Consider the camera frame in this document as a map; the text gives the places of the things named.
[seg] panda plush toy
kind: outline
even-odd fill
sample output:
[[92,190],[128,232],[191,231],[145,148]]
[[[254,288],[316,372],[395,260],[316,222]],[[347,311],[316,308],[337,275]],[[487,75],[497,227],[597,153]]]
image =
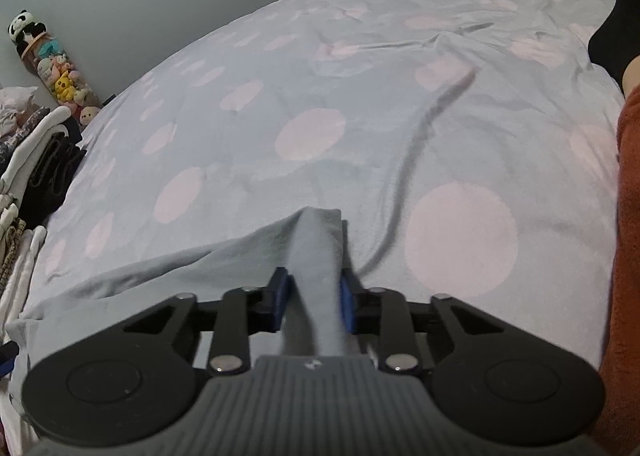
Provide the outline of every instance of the panda plush toy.
[[33,40],[47,31],[43,22],[34,22],[33,14],[23,10],[9,25],[9,38],[15,43],[18,55],[22,54]]

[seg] gray ribbed plastic base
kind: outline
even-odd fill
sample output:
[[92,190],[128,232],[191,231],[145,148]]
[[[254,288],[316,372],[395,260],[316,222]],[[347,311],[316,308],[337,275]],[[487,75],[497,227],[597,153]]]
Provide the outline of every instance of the gray ribbed plastic base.
[[380,373],[367,357],[262,357],[249,373],[210,380],[181,420],[145,441],[45,440],[29,452],[63,455],[606,456],[587,437],[540,449],[481,440],[443,416],[416,378]]

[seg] black folded garment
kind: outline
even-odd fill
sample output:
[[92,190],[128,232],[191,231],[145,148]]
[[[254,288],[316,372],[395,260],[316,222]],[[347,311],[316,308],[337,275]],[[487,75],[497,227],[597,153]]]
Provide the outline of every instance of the black folded garment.
[[20,205],[19,216],[28,229],[41,225],[62,205],[85,154],[67,136],[53,136],[31,173]]

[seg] bed sheet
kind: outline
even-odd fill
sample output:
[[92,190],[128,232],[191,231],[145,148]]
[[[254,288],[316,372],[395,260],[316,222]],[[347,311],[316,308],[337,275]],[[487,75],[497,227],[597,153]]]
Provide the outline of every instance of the bed sheet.
[[597,366],[622,94],[586,45],[613,3],[281,0],[204,36],[85,131],[21,320],[314,206],[366,286],[453,294]]

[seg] yellow plush toy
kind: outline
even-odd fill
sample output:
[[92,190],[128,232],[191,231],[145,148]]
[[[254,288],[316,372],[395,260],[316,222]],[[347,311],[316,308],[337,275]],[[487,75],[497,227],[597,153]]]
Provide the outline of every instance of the yellow plush toy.
[[75,94],[76,89],[69,78],[69,72],[65,71],[56,81],[56,96],[60,102],[69,102],[74,99]]

